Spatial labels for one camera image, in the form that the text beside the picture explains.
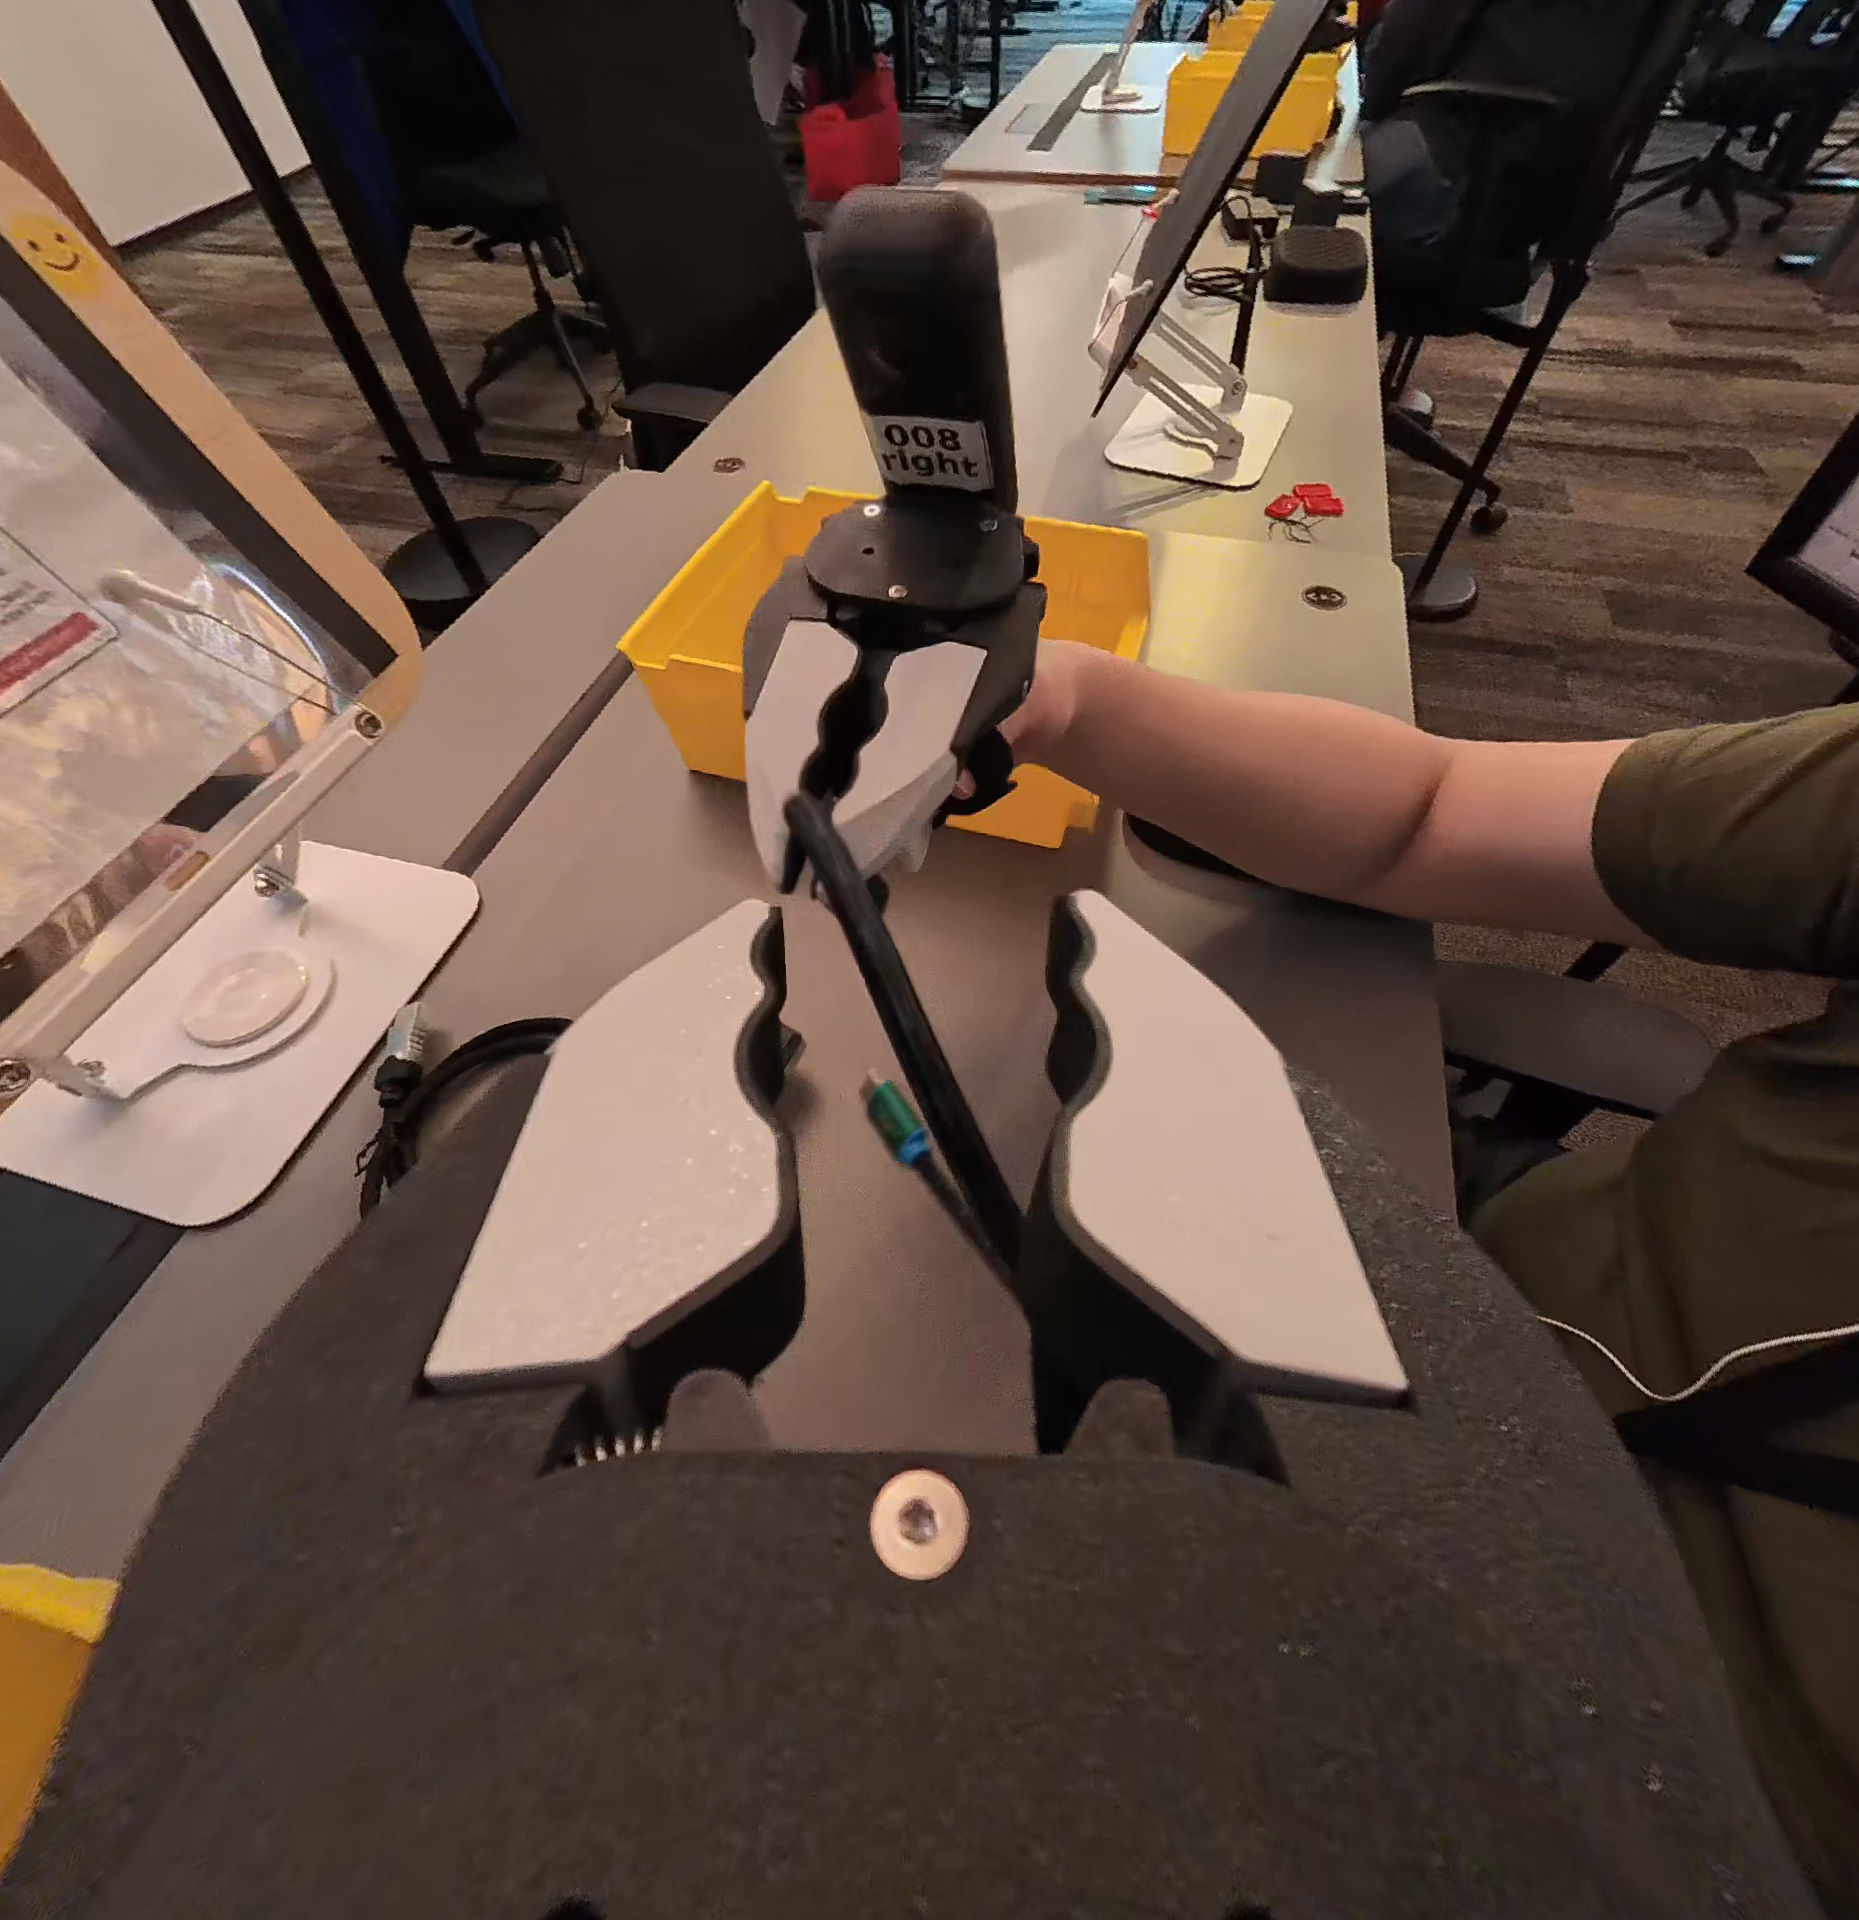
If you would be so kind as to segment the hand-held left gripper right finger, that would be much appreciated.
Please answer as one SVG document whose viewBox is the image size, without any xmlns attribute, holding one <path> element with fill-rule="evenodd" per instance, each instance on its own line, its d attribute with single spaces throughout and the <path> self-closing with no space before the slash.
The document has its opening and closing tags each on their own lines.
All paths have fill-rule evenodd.
<svg viewBox="0 0 1859 1920">
<path fill-rule="evenodd" d="M 1257 1394 L 1401 1410 L 1396 1345 L 1276 1046 L 1106 895 L 1054 904 L 1056 1117 L 1023 1231 L 1050 1406 L 1117 1381 L 1174 1423 Z"/>
</svg>

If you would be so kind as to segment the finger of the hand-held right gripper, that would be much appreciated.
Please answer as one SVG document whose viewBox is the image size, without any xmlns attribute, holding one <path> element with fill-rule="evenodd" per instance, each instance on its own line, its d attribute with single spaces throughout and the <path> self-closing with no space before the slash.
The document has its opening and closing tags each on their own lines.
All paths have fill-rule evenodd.
<svg viewBox="0 0 1859 1920">
<path fill-rule="evenodd" d="M 849 798 L 869 741 L 869 675 L 859 645 L 821 617 L 790 618 L 745 721 L 749 830 L 776 892 L 806 864 L 786 809 Z"/>
<path fill-rule="evenodd" d="M 955 735 L 985 665 L 985 651 L 962 642 L 898 653 L 880 682 L 853 678 L 825 713 L 807 790 L 864 881 L 919 869 L 955 796 Z"/>
</svg>

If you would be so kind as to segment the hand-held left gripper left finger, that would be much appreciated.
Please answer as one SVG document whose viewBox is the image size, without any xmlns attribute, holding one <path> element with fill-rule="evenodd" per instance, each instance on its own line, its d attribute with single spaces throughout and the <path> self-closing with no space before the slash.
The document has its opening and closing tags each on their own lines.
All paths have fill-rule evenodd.
<svg viewBox="0 0 1859 1920">
<path fill-rule="evenodd" d="M 747 899 L 551 1050 L 421 1366 L 438 1394 L 760 1377 L 803 1310 L 781 910 Z"/>
</svg>

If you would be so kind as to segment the person's right forearm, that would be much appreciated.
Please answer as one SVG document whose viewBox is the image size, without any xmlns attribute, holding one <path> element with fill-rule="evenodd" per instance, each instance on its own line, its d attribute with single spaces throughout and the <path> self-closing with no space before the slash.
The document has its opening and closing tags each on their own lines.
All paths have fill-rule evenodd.
<svg viewBox="0 0 1859 1920">
<path fill-rule="evenodd" d="M 1100 657 L 1045 769 L 1241 873 L 1427 925 L 1647 945 L 1593 854 L 1625 741 L 1468 741 Z"/>
</svg>

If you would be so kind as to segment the person's right hand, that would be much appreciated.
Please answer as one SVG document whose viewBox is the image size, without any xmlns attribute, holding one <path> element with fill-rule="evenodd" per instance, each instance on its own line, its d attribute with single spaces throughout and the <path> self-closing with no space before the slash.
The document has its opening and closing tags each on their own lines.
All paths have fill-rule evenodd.
<svg viewBox="0 0 1859 1920">
<path fill-rule="evenodd" d="M 1087 669 L 1097 667 L 1100 654 L 1080 644 L 1045 640 L 1028 691 L 997 732 L 1013 756 L 1013 766 L 1045 763 L 1047 756 L 1072 729 Z"/>
</svg>

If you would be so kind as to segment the yellow plastic bin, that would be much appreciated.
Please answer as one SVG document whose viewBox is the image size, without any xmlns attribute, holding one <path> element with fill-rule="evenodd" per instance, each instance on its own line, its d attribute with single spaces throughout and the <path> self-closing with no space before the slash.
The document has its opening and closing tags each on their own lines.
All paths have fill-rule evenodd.
<svg viewBox="0 0 1859 1920">
<path fill-rule="evenodd" d="M 1247 44 L 1211 44 L 1174 67 L 1164 86 L 1163 159 L 1182 164 L 1194 155 L 1250 56 Z M 1251 156 L 1303 155 L 1322 144 L 1340 112 L 1344 66 L 1346 51 L 1305 56 L 1257 134 Z"/>
<path fill-rule="evenodd" d="M 43 1793 L 119 1582 L 0 1566 L 0 1872 Z"/>
<path fill-rule="evenodd" d="M 701 542 L 623 638 L 684 763 L 745 780 L 745 636 L 749 617 L 798 564 L 825 518 L 872 493 L 807 487 L 784 496 L 760 484 Z M 1151 618 L 1150 541 L 1067 519 L 1028 519 L 1047 588 L 1041 638 L 1138 661 Z"/>
</svg>

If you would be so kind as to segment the red bag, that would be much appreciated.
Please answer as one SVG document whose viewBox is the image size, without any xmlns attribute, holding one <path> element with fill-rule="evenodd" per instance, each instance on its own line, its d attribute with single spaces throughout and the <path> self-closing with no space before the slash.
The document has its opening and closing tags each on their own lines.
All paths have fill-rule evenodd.
<svg viewBox="0 0 1859 1920">
<path fill-rule="evenodd" d="M 857 189 L 900 184 L 900 114 L 891 58 L 873 56 L 839 99 L 823 98 L 819 67 L 802 66 L 798 73 L 806 198 L 838 204 Z"/>
</svg>

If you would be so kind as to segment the white stand base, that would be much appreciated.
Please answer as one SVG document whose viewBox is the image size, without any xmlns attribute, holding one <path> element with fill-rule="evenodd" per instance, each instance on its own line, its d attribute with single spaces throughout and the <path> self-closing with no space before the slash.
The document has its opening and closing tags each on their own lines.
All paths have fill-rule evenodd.
<svg viewBox="0 0 1859 1920">
<path fill-rule="evenodd" d="M 1117 271 L 1101 298 L 1089 347 L 1101 373 L 1094 409 L 1121 384 L 1140 395 L 1103 459 L 1111 469 L 1151 480 L 1251 490 L 1270 469 L 1296 408 L 1285 397 L 1250 391 L 1245 372 L 1178 313 L 1160 308 L 1141 327 L 1146 299 L 1156 291 L 1154 280 Z"/>
<path fill-rule="evenodd" d="M 213 1229 L 287 1171 L 479 911 L 305 818 L 388 735 L 352 700 L 0 1021 L 0 1173 Z"/>
</svg>

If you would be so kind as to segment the black office chair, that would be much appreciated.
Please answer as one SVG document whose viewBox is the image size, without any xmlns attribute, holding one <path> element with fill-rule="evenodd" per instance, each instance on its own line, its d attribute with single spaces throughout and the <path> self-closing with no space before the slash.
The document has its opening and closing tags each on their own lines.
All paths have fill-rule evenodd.
<svg viewBox="0 0 1859 1920">
<path fill-rule="evenodd" d="M 1758 235 L 1777 236 L 1803 196 L 1857 196 L 1841 163 L 1859 132 L 1831 140 L 1859 95 L 1859 3 L 1723 5 L 1684 59 L 1667 117 L 1711 134 L 1694 156 L 1645 167 L 1610 224 L 1674 198 L 1711 204 L 1720 228 L 1705 255 L 1740 236 L 1743 208 L 1762 209 Z"/>
<path fill-rule="evenodd" d="M 1396 3 L 1360 49 L 1357 119 L 1372 209 L 1386 446 L 1455 481 L 1420 556 L 1396 560 L 1407 615 L 1452 623 L 1477 581 L 1449 557 L 1462 525 L 1497 534 L 1491 467 L 1566 313 L 1588 280 L 1588 214 L 1657 5 Z M 1420 349 L 1480 338 L 1518 372 L 1468 459 L 1401 402 Z"/>
<path fill-rule="evenodd" d="M 660 473 L 816 315 L 730 3 L 476 3 L 598 290 L 631 460 Z"/>
<path fill-rule="evenodd" d="M 523 142 L 488 155 L 424 163 L 404 185 L 416 228 L 442 232 L 466 254 L 494 265 L 515 251 L 531 290 L 531 313 L 483 343 L 476 373 L 461 391 L 461 408 L 480 426 L 479 398 L 537 352 L 567 375 L 580 398 L 582 433 L 604 426 L 604 408 L 589 386 L 580 349 L 610 352 L 611 340 L 598 290 L 557 211 L 536 156 Z"/>
</svg>

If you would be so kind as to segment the black pole stand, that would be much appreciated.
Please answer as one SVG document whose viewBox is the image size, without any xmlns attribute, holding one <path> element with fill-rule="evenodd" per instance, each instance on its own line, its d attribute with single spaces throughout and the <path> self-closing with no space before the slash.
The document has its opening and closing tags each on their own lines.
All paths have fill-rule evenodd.
<svg viewBox="0 0 1859 1920">
<path fill-rule="evenodd" d="M 183 3 L 154 3 L 154 12 L 427 518 L 427 532 L 397 546 L 383 573 L 416 624 L 441 633 L 531 550 L 537 532 L 513 518 L 454 512 L 196 12 Z"/>
</svg>

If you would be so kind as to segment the black power adapter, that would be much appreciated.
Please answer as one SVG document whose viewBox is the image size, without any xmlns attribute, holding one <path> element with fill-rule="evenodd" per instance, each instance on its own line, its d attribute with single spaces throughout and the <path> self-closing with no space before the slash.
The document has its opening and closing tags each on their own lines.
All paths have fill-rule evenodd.
<svg viewBox="0 0 1859 1920">
<path fill-rule="evenodd" d="M 1359 185 L 1324 170 L 1322 147 L 1257 156 L 1251 195 L 1275 208 L 1294 228 L 1337 228 L 1369 211 Z"/>
</svg>

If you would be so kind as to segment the black oval pad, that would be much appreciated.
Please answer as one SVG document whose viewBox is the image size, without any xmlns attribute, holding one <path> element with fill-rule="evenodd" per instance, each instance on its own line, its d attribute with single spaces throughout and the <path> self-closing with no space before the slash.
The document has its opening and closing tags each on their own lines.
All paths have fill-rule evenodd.
<svg viewBox="0 0 1859 1920">
<path fill-rule="evenodd" d="M 1262 298 L 1283 308 L 1353 308 L 1369 290 L 1372 254 L 1360 228 L 1276 230 L 1262 275 Z"/>
</svg>

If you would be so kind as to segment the person's olive shirt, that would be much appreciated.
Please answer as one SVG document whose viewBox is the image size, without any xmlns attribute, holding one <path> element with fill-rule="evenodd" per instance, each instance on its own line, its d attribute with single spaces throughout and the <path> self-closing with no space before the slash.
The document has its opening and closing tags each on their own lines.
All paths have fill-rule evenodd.
<svg viewBox="0 0 1859 1920">
<path fill-rule="evenodd" d="M 1657 732 L 1590 825 L 1608 899 L 1688 963 L 1821 980 L 1630 1142 L 1568 1152 L 1474 1236 L 1610 1414 L 1722 1356 L 1859 1326 L 1859 703 Z M 1806 1879 L 1859 1917 L 1859 1521 L 1647 1468 Z"/>
</svg>

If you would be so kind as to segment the wooden stand board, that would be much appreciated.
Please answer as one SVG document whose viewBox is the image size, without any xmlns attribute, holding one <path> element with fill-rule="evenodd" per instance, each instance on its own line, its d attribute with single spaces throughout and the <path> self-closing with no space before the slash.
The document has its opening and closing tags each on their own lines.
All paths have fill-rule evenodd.
<svg viewBox="0 0 1859 1920">
<path fill-rule="evenodd" d="M 59 214 L 0 159 L 0 349 L 45 384 L 69 426 L 96 426 L 158 500 L 200 518 L 364 674 L 364 732 L 383 736 L 421 682 L 421 642 L 385 577 L 250 429 L 106 258 L 101 290 L 69 299 L 6 239 L 21 211 Z"/>
</svg>

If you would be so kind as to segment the printed instruction sheet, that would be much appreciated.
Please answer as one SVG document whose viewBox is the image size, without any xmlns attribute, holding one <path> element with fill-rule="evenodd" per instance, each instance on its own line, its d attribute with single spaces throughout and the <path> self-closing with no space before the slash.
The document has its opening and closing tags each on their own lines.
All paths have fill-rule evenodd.
<svg viewBox="0 0 1859 1920">
<path fill-rule="evenodd" d="M 0 1019 L 363 686 L 0 349 Z"/>
</svg>

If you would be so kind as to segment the yellow smiley sticker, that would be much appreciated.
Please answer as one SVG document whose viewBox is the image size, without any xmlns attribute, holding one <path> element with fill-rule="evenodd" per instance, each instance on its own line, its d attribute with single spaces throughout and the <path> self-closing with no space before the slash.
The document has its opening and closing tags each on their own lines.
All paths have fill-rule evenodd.
<svg viewBox="0 0 1859 1920">
<path fill-rule="evenodd" d="M 6 221 L 4 232 L 17 254 L 66 298 L 81 299 L 101 290 L 108 262 L 59 214 L 21 211 Z"/>
</svg>

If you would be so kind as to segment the black framed instruction board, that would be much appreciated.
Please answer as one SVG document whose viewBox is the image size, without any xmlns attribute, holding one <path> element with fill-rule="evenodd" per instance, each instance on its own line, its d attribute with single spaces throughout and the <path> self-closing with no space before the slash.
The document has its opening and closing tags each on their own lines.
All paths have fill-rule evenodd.
<svg viewBox="0 0 1859 1920">
<path fill-rule="evenodd" d="M 1859 683 L 1859 409 L 1762 541 L 1748 577 L 1818 621 Z"/>
</svg>

